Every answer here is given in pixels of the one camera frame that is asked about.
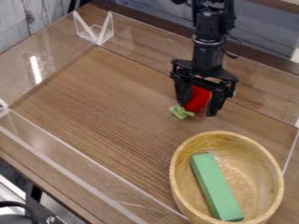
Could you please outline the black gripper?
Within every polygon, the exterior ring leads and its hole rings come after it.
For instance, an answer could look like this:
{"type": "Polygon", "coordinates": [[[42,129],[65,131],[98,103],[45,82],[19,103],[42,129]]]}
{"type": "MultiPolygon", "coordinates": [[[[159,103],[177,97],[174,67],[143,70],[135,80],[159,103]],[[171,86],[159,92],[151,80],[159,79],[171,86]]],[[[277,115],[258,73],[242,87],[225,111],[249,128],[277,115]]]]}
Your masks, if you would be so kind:
{"type": "Polygon", "coordinates": [[[174,59],[171,78],[174,80],[177,100],[182,106],[186,106],[193,98],[193,85],[210,91],[219,84],[225,85],[213,90],[207,116],[215,116],[227,97],[233,98],[235,96],[239,77],[229,72],[223,66],[217,66],[210,72],[199,72],[193,69],[190,60],[174,59]]]}

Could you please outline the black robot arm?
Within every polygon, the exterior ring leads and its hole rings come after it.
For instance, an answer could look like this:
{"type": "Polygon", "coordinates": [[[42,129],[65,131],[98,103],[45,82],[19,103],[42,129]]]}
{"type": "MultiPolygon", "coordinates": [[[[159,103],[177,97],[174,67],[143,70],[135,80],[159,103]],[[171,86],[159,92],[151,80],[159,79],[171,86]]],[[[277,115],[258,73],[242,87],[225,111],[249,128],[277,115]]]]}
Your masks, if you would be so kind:
{"type": "MultiPolygon", "coordinates": [[[[175,4],[187,1],[173,0],[175,4]]],[[[174,59],[170,72],[178,101],[170,111],[181,120],[195,116],[203,106],[209,106],[206,116],[215,116],[226,100],[235,96],[239,82],[239,77],[223,67],[225,56],[238,57],[225,48],[235,28],[234,0],[191,0],[190,6],[195,27],[193,57],[174,59]]]]}

